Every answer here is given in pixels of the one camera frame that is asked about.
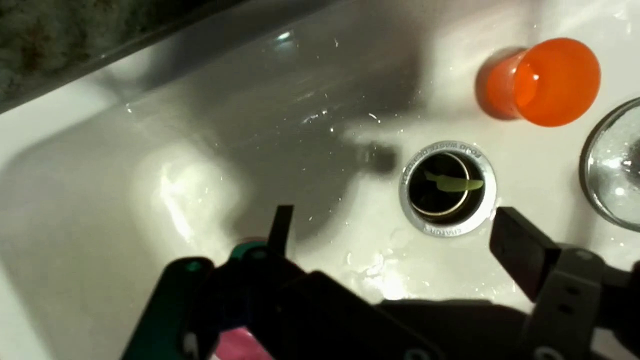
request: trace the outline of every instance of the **sink drain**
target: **sink drain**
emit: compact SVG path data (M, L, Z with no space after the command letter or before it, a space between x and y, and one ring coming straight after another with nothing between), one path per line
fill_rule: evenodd
M497 176L465 141L436 141L404 170L403 209L424 234L453 238L479 227L497 206Z

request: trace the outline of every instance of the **black object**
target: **black object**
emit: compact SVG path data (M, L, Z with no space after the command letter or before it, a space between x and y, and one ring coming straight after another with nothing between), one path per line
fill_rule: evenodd
M531 316L485 300L370 305L284 258L290 218L293 206L278 208L269 245L243 243L217 270L202 258L171 263L125 358L204 360L236 326L278 360L583 360L599 358L597 326L640 353L640 265L628 273L589 249L563 249L514 208L498 208L491 249L536 301Z

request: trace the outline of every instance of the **glass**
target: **glass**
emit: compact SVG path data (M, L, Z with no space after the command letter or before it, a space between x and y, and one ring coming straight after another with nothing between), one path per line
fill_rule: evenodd
M592 130L580 182L607 219L640 232L640 97L618 106Z
M554 37L493 56L479 72L476 96L494 118L563 126L591 107L599 87L594 51L578 40Z

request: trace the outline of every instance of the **countertop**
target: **countertop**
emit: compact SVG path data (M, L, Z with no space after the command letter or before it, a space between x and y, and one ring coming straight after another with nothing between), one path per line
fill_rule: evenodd
M0 0L0 111L241 0Z

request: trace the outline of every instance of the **white sink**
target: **white sink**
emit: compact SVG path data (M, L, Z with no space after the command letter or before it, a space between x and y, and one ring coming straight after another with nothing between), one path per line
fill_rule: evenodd
M266 9L249 2L224 20ZM489 251L491 219L430 238L404 216L403 167L439 140L479 145L498 204L554 240L620 267L640 258L639 234L602 219L577 171L589 131L640 91L640 2L329 2L217 47L219 23L2 114L0 358L118 358L171 259L223 263L266 235L278 204L297 206L290 258L372 301L528 310ZM597 104L553 130L483 114L480 63L556 36L600 57Z

